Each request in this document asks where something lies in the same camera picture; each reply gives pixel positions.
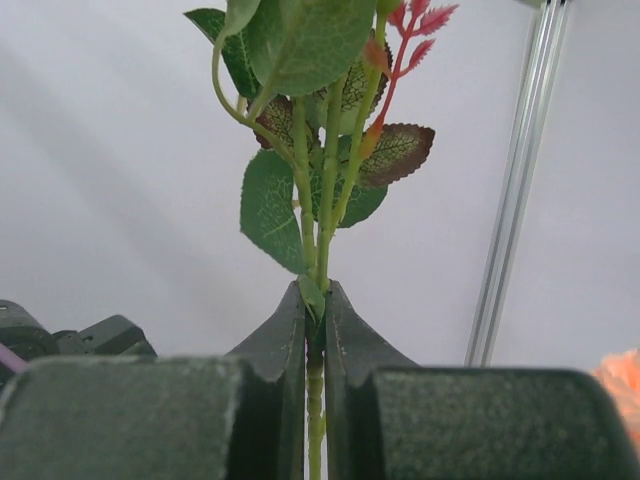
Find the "pink rose stem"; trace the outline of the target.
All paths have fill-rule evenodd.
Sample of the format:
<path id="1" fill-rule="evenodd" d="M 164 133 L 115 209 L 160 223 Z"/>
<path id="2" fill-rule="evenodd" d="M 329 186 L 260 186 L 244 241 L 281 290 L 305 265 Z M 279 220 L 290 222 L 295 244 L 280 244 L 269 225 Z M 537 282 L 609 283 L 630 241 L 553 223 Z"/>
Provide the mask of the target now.
<path id="1" fill-rule="evenodd" d="M 231 1 L 187 19 L 211 42 L 238 100 L 217 99 L 259 150 L 243 177 L 241 232 L 294 274 L 307 311 L 308 473 L 321 475 L 324 323 L 332 239 L 418 170 L 433 129 L 387 121 L 401 79 L 454 5 L 429 1 Z"/>
<path id="2" fill-rule="evenodd" d="M 592 374 L 613 398 L 639 453 L 639 349 L 605 356 Z"/>

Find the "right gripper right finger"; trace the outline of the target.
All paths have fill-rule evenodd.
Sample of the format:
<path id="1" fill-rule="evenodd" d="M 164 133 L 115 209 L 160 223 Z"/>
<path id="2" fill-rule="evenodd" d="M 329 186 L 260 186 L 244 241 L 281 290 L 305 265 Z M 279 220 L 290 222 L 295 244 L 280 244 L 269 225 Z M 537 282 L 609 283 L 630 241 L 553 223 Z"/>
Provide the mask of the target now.
<path id="1" fill-rule="evenodd" d="M 332 280 L 325 312 L 325 407 L 330 479 L 384 479 L 376 387 L 381 368 L 413 368 L 352 306 Z"/>

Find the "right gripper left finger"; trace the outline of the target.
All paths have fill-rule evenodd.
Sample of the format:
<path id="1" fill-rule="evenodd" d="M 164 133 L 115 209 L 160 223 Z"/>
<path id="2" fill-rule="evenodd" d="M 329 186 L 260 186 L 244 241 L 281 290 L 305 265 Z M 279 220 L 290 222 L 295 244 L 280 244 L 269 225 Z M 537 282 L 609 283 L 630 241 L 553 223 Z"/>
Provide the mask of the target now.
<path id="1" fill-rule="evenodd" d="M 274 313 L 226 354 L 242 367 L 229 479 L 304 477 L 305 320 L 294 281 Z"/>

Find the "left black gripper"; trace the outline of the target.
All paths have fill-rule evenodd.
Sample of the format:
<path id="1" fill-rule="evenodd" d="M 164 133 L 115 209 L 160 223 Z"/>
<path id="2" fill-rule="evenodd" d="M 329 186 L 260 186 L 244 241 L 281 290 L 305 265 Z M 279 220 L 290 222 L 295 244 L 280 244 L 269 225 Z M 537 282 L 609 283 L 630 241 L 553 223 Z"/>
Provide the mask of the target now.
<path id="1" fill-rule="evenodd" d="M 1 300 L 1 343 L 27 362 L 51 355 L 157 357 L 143 330 L 123 315 L 80 331 L 50 333 L 21 305 L 8 300 Z"/>

